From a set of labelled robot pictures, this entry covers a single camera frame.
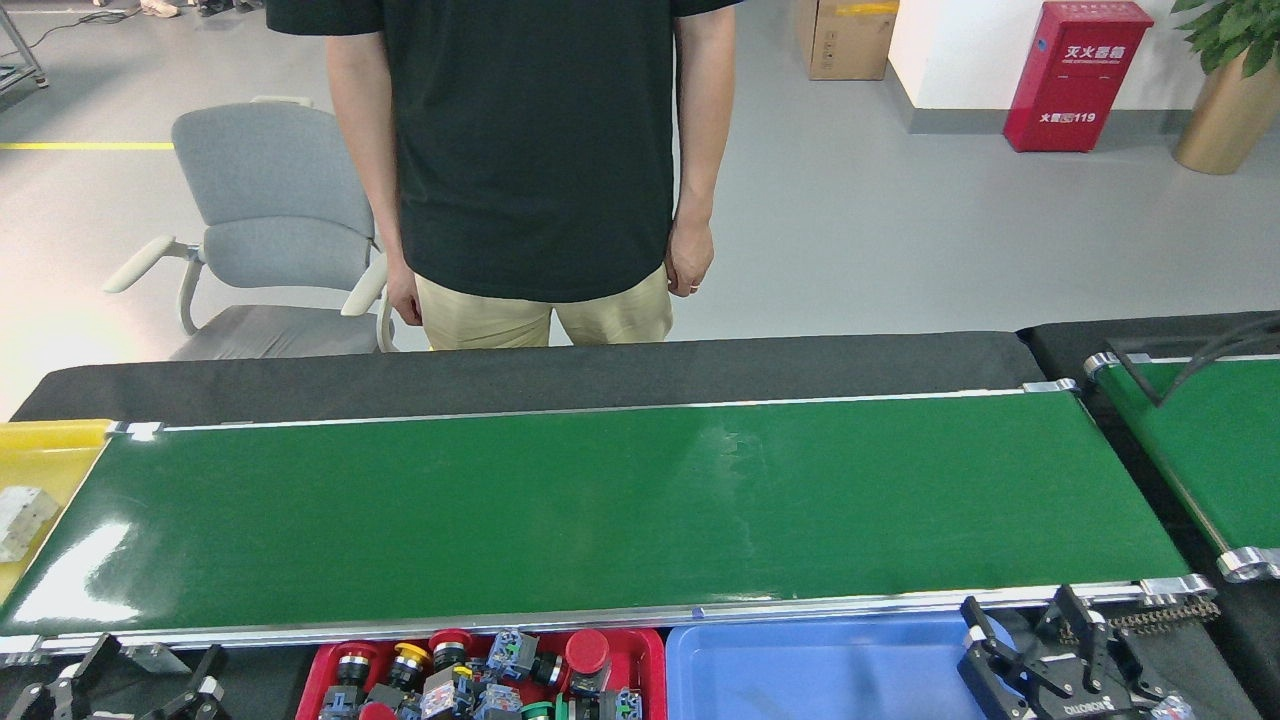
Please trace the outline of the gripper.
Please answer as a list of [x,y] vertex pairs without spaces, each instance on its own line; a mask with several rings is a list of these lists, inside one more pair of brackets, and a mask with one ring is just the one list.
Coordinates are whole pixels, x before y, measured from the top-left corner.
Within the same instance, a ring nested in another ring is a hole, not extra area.
[[[975,597],[965,598],[960,612],[968,635],[957,671],[986,716],[1196,719],[1196,710],[1180,694],[1162,694],[1166,680],[1133,644],[1134,637],[1151,633],[1149,624],[1134,618],[1112,623],[1091,610],[1070,585],[1057,589],[1043,619],[1056,619],[1078,641],[1082,676],[1065,687],[1070,698],[1041,691],[1030,673],[1030,665],[1047,653],[1041,634],[1025,633],[1020,646],[1004,642]],[[1124,691],[1105,694],[1107,684]]]

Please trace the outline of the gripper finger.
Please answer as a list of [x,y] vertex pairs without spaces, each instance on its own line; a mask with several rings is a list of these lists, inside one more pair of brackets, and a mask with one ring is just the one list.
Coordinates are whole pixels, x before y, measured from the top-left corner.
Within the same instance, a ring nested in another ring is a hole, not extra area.
[[227,652],[220,644],[205,651],[183,691],[157,708],[141,714],[141,719],[230,719],[224,706],[225,691],[219,680],[227,665]]
[[79,662],[60,670],[52,682],[27,685],[5,719],[87,719],[92,714],[87,693],[120,651],[118,638],[101,634]]

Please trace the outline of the person's right hand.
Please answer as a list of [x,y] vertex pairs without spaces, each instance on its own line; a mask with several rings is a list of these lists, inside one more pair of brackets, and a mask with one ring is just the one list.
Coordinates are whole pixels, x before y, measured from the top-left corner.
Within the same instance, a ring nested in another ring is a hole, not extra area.
[[387,261],[387,304],[411,327],[422,327],[422,309],[417,292],[417,275],[403,261]]

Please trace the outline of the person's left hand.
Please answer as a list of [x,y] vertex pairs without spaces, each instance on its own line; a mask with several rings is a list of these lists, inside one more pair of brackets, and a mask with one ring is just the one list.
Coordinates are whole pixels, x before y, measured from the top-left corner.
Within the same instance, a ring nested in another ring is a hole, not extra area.
[[677,220],[666,252],[668,291],[677,297],[696,293],[714,260],[716,247],[708,220]]

